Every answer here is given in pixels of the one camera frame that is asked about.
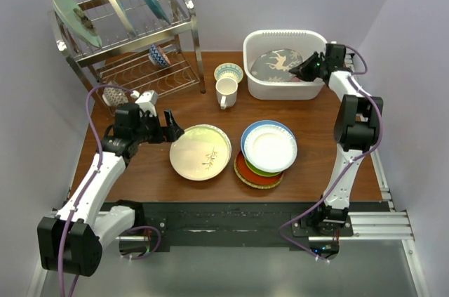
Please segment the grey reindeer plate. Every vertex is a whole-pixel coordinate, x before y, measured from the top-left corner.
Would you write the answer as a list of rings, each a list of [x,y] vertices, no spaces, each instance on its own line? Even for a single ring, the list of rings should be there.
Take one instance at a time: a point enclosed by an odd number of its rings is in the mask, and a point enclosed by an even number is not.
[[[250,69],[250,75],[270,83],[290,82],[295,80],[295,75],[290,70],[302,62],[302,56],[297,51],[277,49],[257,58]]]

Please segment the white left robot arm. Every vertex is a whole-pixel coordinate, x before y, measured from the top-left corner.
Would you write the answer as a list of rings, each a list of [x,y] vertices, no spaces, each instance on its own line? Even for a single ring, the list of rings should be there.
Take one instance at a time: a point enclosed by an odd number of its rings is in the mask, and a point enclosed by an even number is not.
[[[37,235],[42,268],[90,277],[103,251],[122,233],[138,235],[146,223],[141,203],[119,200],[98,214],[109,191],[142,143],[174,143],[184,133],[170,110],[161,125],[151,103],[126,103],[100,141],[93,163],[71,199],[54,216],[44,217]]]

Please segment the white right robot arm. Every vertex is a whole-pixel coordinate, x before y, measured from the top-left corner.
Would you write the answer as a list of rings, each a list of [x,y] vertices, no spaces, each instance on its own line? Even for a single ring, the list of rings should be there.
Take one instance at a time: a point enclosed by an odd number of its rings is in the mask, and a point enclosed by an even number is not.
[[[344,227],[349,213],[351,190],[361,162],[379,146],[383,135],[383,99],[369,94],[355,80],[356,75],[344,66],[348,47],[326,44],[321,53],[313,53],[303,63],[290,70],[303,81],[321,79],[340,100],[333,136],[337,154],[330,182],[321,198],[298,217],[282,225],[298,224],[312,227],[322,236]]]

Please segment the cream leaf pattern plate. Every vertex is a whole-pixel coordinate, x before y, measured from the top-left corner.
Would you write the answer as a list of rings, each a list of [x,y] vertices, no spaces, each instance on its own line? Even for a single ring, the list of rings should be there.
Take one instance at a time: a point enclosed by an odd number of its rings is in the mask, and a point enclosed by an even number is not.
[[[227,166],[227,144],[217,129],[209,124],[191,126],[171,144],[170,163],[180,176],[187,180],[204,181],[224,170]]]

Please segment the white fluted bottom plate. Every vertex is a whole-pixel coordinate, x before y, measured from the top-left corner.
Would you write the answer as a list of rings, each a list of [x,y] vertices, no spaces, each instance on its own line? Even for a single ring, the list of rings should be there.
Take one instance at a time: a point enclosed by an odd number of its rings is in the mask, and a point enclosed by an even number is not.
[[[228,165],[231,156],[232,156],[232,143],[231,140],[229,139],[228,135],[220,128],[217,129],[218,133],[223,137],[224,141],[227,144],[227,160],[225,165]]]

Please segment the cream ceramic mug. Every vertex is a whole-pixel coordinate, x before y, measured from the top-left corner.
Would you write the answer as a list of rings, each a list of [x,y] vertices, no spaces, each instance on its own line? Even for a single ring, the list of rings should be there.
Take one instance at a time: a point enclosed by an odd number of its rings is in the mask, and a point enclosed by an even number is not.
[[[217,102],[221,110],[233,107],[236,103],[238,83],[231,77],[223,77],[215,84]]]

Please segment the blue zigzag bowl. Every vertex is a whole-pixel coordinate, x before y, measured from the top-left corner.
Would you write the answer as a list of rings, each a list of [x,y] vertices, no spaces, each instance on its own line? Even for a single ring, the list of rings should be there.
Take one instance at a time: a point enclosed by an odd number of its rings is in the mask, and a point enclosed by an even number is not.
[[[160,46],[152,44],[149,47],[149,60],[159,67],[165,68],[171,65],[170,60],[168,59],[165,52],[162,50]]]

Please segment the teal patterned small bowl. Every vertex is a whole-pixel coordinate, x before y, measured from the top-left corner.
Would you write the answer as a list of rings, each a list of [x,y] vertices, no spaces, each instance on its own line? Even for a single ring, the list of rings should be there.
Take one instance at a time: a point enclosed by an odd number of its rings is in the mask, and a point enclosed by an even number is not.
[[[243,79],[243,70],[239,65],[235,63],[225,62],[215,68],[213,75],[216,81],[225,77],[229,77],[235,80],[237,83],[240,83]]]

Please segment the yellow woven rim plate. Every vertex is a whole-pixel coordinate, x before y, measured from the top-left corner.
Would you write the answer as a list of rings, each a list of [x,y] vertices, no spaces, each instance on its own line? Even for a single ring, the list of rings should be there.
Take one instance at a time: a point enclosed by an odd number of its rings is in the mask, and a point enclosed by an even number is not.
[[[253,187],[253,188],[257,188],[259,190],[272,189],[272,188],[278,186],[281,183],[281,181],[283,180],[283,172],[281,172],[278,176],[269,178],[269,182],[267,184],[258,184],[258,183],[254,183],[254,182],[250,181],[249,179],[245,178],[243,176],[243,174],[240,172],[238,157],[236,157],[234,159],[233,167],[234,167],[234,172],[235,172],[236,176],[239,178],[239,180],[241,180],[246,185]]]

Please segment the red plate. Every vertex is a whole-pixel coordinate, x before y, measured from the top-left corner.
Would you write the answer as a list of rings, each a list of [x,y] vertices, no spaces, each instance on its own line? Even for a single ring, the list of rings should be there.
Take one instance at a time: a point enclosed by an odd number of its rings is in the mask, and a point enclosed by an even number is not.
[[[237,154],[238,162],[239,162],[239,170],[243,174],[243,176],[250,181],[258,184],[267,184],[269,182],[269,178],[259,176],[255,173],[253,173],[247,166],[244,161],[245,157],[243,156],[242,152],[239,152]]]

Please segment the white paper plate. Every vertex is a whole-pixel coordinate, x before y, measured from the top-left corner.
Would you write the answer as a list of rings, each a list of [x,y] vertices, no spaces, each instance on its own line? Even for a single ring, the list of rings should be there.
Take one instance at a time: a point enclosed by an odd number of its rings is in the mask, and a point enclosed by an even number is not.
[[[276,173],[289,168],[296,160],[297,141],[287,129],[264,124],[250,131],[244,140],[243,151],[254,167]]]

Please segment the steel dish rack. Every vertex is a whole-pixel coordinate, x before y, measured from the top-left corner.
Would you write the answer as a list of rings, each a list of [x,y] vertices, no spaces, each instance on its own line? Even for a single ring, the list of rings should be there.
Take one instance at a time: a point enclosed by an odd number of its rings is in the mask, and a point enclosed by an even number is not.
[[[108,0],[86,0],[79,6],[102,39],[96,48],[69,31],[54,10],[48,12],[58,51],[86,90],[98,84],[118,84],[139,92],[155,90],[164,97],[190,86],[205,93],[203,60],[196,11],[192,0],[159,0],[171,24],[156,18],[143,0],[121,0],[137,35],[130,36]],[[159,67],[149,60],[149,46],[124,51],[120,45],[150,34],[166,39],[160,46],[171,62]]]

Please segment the cream rimmed racked plate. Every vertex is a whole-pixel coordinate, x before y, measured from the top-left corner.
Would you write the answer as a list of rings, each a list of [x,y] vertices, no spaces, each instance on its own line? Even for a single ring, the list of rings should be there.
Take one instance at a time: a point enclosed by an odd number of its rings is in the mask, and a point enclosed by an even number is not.
[[[134,26],[132,25],[132,23],[130,22],[130,20],[125,12],[125,9],[123,8],[123,6],[121,4],[121,1],[120,0],[108,0],[108,2],[112,6],[114,12],[116,13],[117,17],[121,21],[121,23],[124,26],[127,33],[130,36],[135,37],[137,35],[137,32],[136,32]]]

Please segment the green floral racked plate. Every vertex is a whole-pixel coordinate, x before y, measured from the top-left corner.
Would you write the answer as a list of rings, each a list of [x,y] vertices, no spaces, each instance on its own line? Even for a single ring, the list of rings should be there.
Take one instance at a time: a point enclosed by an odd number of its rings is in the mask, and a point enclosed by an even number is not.
[[[51,1],[55,12],[69,31],[91,46],[102,46],[97,29],[75,0]]]

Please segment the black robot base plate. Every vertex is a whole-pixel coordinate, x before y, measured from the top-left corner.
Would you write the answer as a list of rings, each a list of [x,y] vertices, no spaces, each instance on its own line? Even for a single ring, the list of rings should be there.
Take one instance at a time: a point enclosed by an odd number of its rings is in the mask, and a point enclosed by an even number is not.
[[[145,202],[142,207],[144,224],[156,231],[129,232],[121,236],[122,246],[143,236],[161,252],[173,246],[310,246],[314,253],[322,253],[317,237],[331,242],[336,236],[354,234],[349,218],[341,225],[322,222],[321,210],[294,221],[311,207],[309,202]]]

